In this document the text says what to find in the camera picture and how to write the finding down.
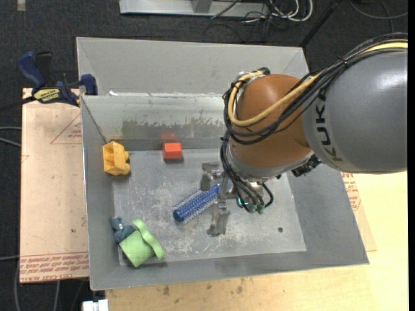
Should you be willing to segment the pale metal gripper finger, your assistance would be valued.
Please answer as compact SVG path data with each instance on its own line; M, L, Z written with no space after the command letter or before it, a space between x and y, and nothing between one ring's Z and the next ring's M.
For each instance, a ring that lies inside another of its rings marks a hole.
M224 176L218 161L210 161L202 163L202 177L200 180L200 189L209 190L215 180L219 180Z
M211 224L207 230L209 236L219 236L226 233L228 218L230 211L224 204L216 204L213 206Z

